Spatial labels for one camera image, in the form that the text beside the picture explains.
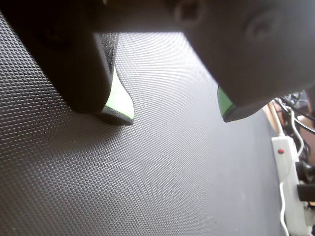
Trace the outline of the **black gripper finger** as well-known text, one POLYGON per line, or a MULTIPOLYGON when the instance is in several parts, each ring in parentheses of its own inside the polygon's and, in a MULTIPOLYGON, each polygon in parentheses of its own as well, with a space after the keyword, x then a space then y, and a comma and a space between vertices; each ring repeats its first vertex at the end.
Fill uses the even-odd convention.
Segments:
POLYGON ((68 106, 132 125, 133 100, 116 70, 118 33, 92 26, 102 0, 3 0, 1 13, 68 106))
POLYGON ((183 0, 181 28, 231 101, 225 122, 315 84, 312 0, 183 0))

